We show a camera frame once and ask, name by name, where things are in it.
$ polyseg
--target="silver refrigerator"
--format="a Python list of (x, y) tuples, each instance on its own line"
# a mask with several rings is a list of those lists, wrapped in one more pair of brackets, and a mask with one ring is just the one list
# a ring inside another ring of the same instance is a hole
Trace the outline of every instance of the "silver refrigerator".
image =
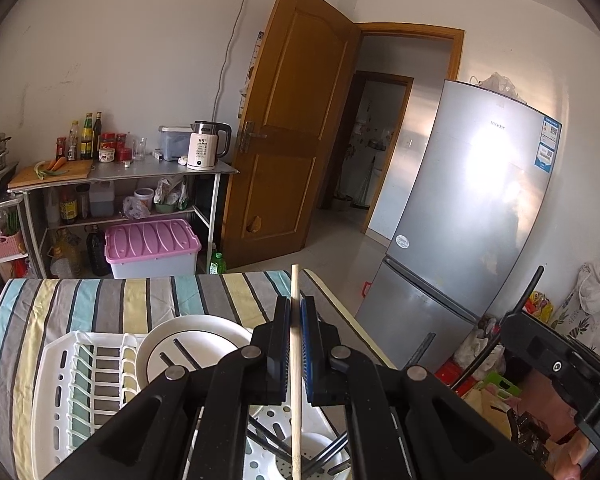
[(496, 92), (445, 82), (413, 190), (356, 315), (398, 368), (420, 356), (437, 370), (488, 309), (538, 216), (560, 129)]

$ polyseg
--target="baseboard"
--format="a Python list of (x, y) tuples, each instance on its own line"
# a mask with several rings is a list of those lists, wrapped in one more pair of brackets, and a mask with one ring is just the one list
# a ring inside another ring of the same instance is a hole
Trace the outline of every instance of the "baseboard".
[(385, 247), (388, 247), (391, 243), (391, 240), (389, 240), (389, 238), (383, 237), (380, 233), (376, 233), (373, 229), (367, 228), (365, 231), (365, 235), (367, 235), (372, 240), (375, 240), (379, 244), (384, 245)]

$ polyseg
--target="blue sticker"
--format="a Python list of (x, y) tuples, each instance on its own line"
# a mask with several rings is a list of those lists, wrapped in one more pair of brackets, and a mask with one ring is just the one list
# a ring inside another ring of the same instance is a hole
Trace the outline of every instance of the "blue sticker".
[(554, 164), (555, 150), (558, 149), (561, 129), (562, 125), (558, 121), (544, 116), (535, 165), (547, 173), (551, 173), (551, 167)]

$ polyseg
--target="floor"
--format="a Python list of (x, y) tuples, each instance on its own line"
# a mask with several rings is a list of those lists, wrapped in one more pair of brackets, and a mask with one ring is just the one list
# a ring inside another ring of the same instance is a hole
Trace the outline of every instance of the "floor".
[(373, 281), (386, 248), (360, 232), (366, 210), (343, 212), (318, 209), (309, 228), (306, 247), (231, 272), (290, 269), (299, 264), (312, 270), (354, 316), (362, 303), (362, 287)]

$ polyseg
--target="white dish rack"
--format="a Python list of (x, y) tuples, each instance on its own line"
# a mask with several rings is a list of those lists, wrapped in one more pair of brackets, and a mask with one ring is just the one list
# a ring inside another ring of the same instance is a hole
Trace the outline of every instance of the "white dish rack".
[[(31, 451), (35, 480), (42, 480), (138, 394), (136, 355), (145, 336), (71, 332), (45, 347), (32, 407)], [(303, 453), (312, 458), (325, 442), (334, 440), (336, 434), (322, 410), (310, 406), (304, 394), (302, 401), (303, 447), (305, 439), (309, 444)], [(288, 441), (290, 411), (288, 402), (282, 406), (265, 406), (256, 418), (281, 440)], [(325, 470), (348, 457), (342, 451)], [(247, 441), (244, 480), (282, 480), (281, 471), (286, 475), (285, 463), (280, 459), (276, 461), (274, 455), (259, 444)], [(349, 472), (345, 470), (335, 476), (316, 473), (311, 478), (344, 480)]]

